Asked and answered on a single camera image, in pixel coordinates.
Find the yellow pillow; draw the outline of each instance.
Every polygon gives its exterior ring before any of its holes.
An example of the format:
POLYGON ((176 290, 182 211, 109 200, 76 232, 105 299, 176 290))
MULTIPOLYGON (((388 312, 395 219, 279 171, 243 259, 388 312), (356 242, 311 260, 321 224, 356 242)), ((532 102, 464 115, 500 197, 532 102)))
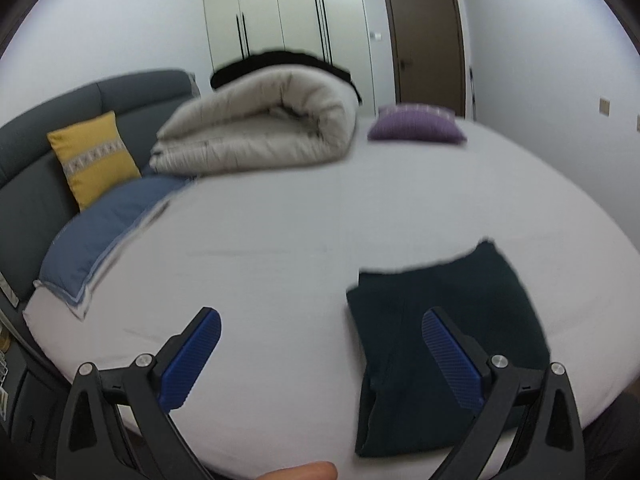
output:
POLYGON ((140 178, 140 171, 120 138, 113 112, 51 132, 47 139, 62 164, 80 211, 112 187, 140 178))

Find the brown door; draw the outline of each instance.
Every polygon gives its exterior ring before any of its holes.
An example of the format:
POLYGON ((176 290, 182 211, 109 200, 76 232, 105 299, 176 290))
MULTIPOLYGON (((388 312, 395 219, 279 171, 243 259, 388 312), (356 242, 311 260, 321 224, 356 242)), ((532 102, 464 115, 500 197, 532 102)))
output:
POLYGON ((465 115, 465 61, 458 0, 386 0, 400 103, 465 115))

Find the metal screw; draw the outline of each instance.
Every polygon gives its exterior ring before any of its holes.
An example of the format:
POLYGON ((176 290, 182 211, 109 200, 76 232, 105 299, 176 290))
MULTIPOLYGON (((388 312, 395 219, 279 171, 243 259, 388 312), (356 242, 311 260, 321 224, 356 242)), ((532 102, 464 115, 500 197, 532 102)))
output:
POLYGON ((94 366, 91 363, 84 363, 81 367, 78 368, 78 373, 80 375, 89 375, 94 371, 94 366))
POLYGON ((153 360, 154 360, 154 357, 152 355, 149 355, 149 354, 139 355, 136 358, 136 366, 139 366, 140 368, 145 368, 149 366, 153 360))
POLYGON ((564 373, 566 372, 564 366, 562 366, 560 363, 552 363, 551 371, 556 375, 564 375, 564 373))
POLYGON ((491 358, 492 364, 496 368, 506 368, 509 365, 509 360, 504 355, 494 355, 491 358))

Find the black blanket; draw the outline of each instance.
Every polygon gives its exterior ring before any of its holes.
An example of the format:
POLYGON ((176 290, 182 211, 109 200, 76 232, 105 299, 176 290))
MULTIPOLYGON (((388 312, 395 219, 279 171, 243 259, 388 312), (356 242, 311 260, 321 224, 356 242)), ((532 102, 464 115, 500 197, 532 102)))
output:
POLYGON ((360 92, 358 92, 355 83, 351 79, 351 73, 348 70, 327 63, 322 59, 312 56, 311 54, 306 54, 305 52, 292 52, 290 50, 270 50, 268 52, 263 52, 262 54, 251 54, 245 59, 223 66, 216 70, 211 76, 211 88, 217 90, 218 88, 240 79, 251 72, 267 68, 268 66, 277 65, 309 66, 312 68, 319 68, 329 74, 335 75, 337 78, 342 79, 344 82, 353 86, 353 89, 358 96, 358 102, 362 104, 360 92))
MULTIPOLYGON (((362 272, 347 293, 367 358, 356 453, 395 456, 452 446, 473 415, 460 408, 422 341, 422 316, 442 307, 489 354, 545 368, 549 350, 517 275, 492 242, 453 262, 400 274, 362 272)), ((522 409, 514 409, 508 427, 522 409)))

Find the bed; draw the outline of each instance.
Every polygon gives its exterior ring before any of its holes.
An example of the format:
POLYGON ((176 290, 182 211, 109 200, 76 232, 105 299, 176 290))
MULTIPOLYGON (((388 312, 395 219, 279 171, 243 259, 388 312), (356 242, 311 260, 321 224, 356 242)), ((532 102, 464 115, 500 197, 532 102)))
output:
POLYGON ((213 306, 222 340, 172 413, 210 468, 250 479, 331 460, 342 480, 423 480, 445 451, 354 455, 364 358, 345 291, 363 267, 429 264, 490 237, 589 424, 640 373, 636 249, 580 189, 479 124, 458 120, 459 148, 367 142, 371 121, 339 162, 201 179, 127 246, 84 321, 38 288, 24 310, 34 339, 71 380, 86 361, 120 367, 156 352, 213 306))

